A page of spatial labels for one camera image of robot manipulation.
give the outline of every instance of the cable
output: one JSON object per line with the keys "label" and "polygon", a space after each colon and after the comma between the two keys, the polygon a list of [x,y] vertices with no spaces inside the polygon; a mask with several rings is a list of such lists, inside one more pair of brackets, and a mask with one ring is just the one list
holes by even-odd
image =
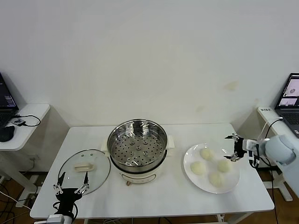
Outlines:
{"label": "cable", "polygon": [[77,205],[75,203],[74,203],[74,206],[76,208],[76,214],[75,214],[75,216],[73,218],[73,221],[77,218],[77,215],[78,215],[78,207],[77,207]]}
{"label": "cable", "polygon": [[55,205],[57,205],[57,204],[59,204],[59,203],[60,203],[60,202],[55,202],[55,203],[52,205],[52,207],[53,207],[54,209],[58,210],[58,208],[55,207]]}
{"label": "cable", "polygon": [[9,216],[9,214],[13,214],[13,217],[15,217],[15,213],[12,211],[3,211],[3,213],[8,213],[7,216]]}
{"label": "cable", "polygon": [[259,136],[257,137],[257,139],[259,139],[259,138],[261,137],[261,135],[263,134],[263,131],[264,131],[266,125],[268,124],[268,122],[269,122],[269,121],[272,121],[272,120],[276,120],[276,119],[283,119],[283,117],[273,118],[273,119],[271,119],[271,120],[268,120],[268,121],[265,123],[265,125],[263,126],[263,129],[262,129],[261,133],[259,134]]}
{"label": "cable", "polygon": [[[2,186],[7,191],[7,194],[9,195],[9,191],[7,190],[7,188],[4,185],[2,185],[2,184],[0,184],[0,186]],[[3,216],[3,212],[6,210],[6,208],[8,206],[8,202],[9,202],[9,198],[7,199],[7,202],[5,202],[6,205],[5,205],[4,210],[1,212],[0,218]]]}
{"label": "cable", "polygon": [[23,172],[23,173],[20,172],[20,174],[24,175],[24,174],[26,174],[27,172],[31,171],[31,170],[34,168],[34,166],[35,166],[35,164],[36,164],[36,160],[35,160],[35,158],[32,158],[32,159],[30,159],[30,160],[33,161],[33,165],[32,165],[32,167],[31,167],[29,170],[26,170],[26,171]]}
{"label": "cable", "polygon": [[276,212],[276,204],[275,204],[275,197],[274,197],[274,183],[273,183],[273,181],[274,181],[274,176],[273,176],[273,170],[271,169],[271,177],[272,177],[272,179],[271,179],[271,182],[272,182],[272,198],[273,198],[273,203],[274,203],[274,211],[275,211],[275,218],[276,218],[276,223],[277,224],[279,224],[279,222],[278,222],[278,217],[277,217],[277,212]]}
{"label": "cable", "polygon": [[34,116],[34,115],[21,116],[21,115],[17,114],[17,115],[12,116],[12,118],[24,118],[24,117],[34,117],[34,118],[38,119],[38,124],[37,125],[26,125],[25,121],[21,124],[16,124],[16,123],[13,123],[13,124],[18,125],[18,126],[36,127],[36,126],[39,126],[40,123],[41,123],[41,120],[38,117]]}
{"label": "cable", "polygon": [[117,218],[117,219],[106,219],[104,222],[103,222],[103,224],[107,224],[107,223],[114,223],[114,224],[116,224],[116,222],[115,221],[117,221],[117,220],[119,220],[120,218]]}
{"label": "cable", "polygon": [[15,217],[12,217],[12,218],[6,220],[5,222],[3,222],[3,223],[1,223],[1,224],[7,223],[8,221],[10,221],[10,220],[12,220],[12,219],[15,219],[15,218],[17,218],[17,217],[20,217],[20,216],[22,216],[22,215],[24,215],[24,214],[26,214],[26,213],[28,213],[28,212],[29,212],[29,211],[23,212],[23,213],[21,213],[21,214],[15,216]]}
{"label": "cable", "polygon": [[160,218],[158,219],[158,223],[159,223],[159,224],[160,224],[161,218],[165,218],[170,224],[172,224],[172,222],[171,222],[168,218],[166,218],[166,217],[160,217]]}
{"label": "cable", "polygon": [[266,133],[266,135],[265,135],[265,139],[267,138],[268,133],[269,133],[269,130],[270,130],[270,128],[272,127],[272,125],[275,124],[276,122],[280,121],[280,120],[283,120],[283,119],[276,120],[276,121],[274,121],[274,122],[269,126],[269,128],[268,128],[268,130],[267,130],[267,133]]}
{"label": "cable", "polygon": [[[4,194],[2,191],[0,191],[1,194],[5,195],[6,197],[9,197],[10,199],[13,199],[15,202],[19,203],[17,200],[15,200],[14,198],[12,198],[11,196],[8,196],[7,194]],[[28,208],[29,210],[31,210],[31,208],[27,207],[26,205],[22,205],[25,208]]]}
{"label": "cable", "polygon": [[264,162],[264,164],[266,164],[268,167],[272,167],[272,165],[269,163],[267,163],[262,157],[260,158],[263,162]]}

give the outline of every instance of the white table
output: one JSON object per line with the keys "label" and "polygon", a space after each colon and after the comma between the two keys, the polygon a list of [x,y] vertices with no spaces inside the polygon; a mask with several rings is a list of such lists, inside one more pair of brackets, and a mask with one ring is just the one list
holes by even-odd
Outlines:
{"label": "white table", "polygon": [[[40,120],[44,118],[48,110],[50,109],[49,104],[27,104],[24,107],[20,108],[18,114],[20,115],[35,115]],[[24,118],[26,122],[30,125],[34,125],[38,123],[38,120],[33,117]],[[7,174],[15,181],[17,181],[20,185],[22,185],[25,189],[22,192],[19,200],[26,199],[29,194],[35,193],[37,191],[37,187],[34,185],[38,176],[33,175],[30,180],[24,177],[20,172],[15,168],[6,156],[2,153],[2,151],[17,151],[23,148],[26,144],[29,137],[35,131],[35,127],[27,127],[27,126],[15,126],[14,136],[10,141],[0,142],[0,171]],[[21,204],[24,204],[25,201],[21,203],[17,203],[16,207],[21,207]]]}
{"label": "white table", "polygon": [[[53,184],[63,163],[73,154],[85,149],[98,149],[113,130],[112,126],[72,127],[48,173],[42,189],[31,210],[33,218],[47,218],[56,212],[52,204],[57,201]],[[76,202],[78,217],[164,217],[195,216],[224,213],[234,215],[230,223],[237,223],[255,211],[274,208],[273,202],[258,173],[246,159],[240,160],[241,179],[236,188],[226,194],[211,194],[197,188],[184,174],[182,159],[187,149],[207,142],[211,147],[221,146],[233,152],[234,142],[224,139],[234,133],[230,124],[163,125],[168,135],[174,137],[173,156],[163,162],[161,175],[153,182],[131,184],[121,178],[111,164],[105,183],[93,193]]]}
{"label": "white table", "polygon": [[[261,117],[264,119],[265,122],[268,122],[268,126],[273,123],[275,120],[274,118],[279,117],[279,115],[269,106],[261,106],[257,109],[258,113],[261,115]],[[275,135],[287,135],[291,138],[298,139],[297,136],[290,130],[288,125],[285,124],[283,121],[275,122],[275,124],[271,127],[272,131]],[[292,201],[293,198],[291,194],[289,193],[288,189],[286,188],[284,182],[283,175],[278,173],[276,171],[273,171],[273,177],[274,177],[274,188],[277,188],[280,190],[282,196],[284,199],[288,202]],[[272,182],[264,182],[264,185],[267,189],[272,188]]]}

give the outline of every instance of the computer mouse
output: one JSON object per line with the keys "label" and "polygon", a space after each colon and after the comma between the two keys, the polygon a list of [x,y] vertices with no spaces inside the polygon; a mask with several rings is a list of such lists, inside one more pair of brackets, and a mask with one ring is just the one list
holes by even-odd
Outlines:
{"label": "computer mouse", "polygon": [[7,126],[0,129],[0,142],[6,142],[13,138],[14,126]]}

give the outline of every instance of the steamed bun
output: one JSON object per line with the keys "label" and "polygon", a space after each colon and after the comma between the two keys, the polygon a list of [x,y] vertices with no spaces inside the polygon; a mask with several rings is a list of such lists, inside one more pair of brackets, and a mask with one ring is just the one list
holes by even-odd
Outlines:
{"label": "steamed bun", "polygon": [[206,166],[202,162],[193,162],[190,165],[191,171],[196,175],[203,175],[206,172]]}
{"label": "steamed bun", "polygon": [[231,170],[231,166],[230,160],[223,159],[218,162],[217,168],[220,172],[227,173]]}
{"label": "steamed bun", "polygon": [[210,183],[219,188],[222,186],[222,178],[218,172],[213,172],[209,175],[209,181]]}
{"label": "steamed bun", "polygon": [[203,159],[208,160],[208,161],[212,160],[214,157],[213,150],[211,150],[210,148],[201,149],[200,155]]}

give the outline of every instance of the glass lid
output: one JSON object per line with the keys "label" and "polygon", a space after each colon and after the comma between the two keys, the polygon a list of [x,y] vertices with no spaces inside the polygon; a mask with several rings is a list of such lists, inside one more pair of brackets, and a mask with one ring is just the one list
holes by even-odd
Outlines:
{"label": "glass lid", "polygon": [[74,154],[61,167],[58,178],[65,172],[62,188],[80,188],[87,172],[89,194],[98,189],[110,172],[110,160],[99,150],[88,149]]}

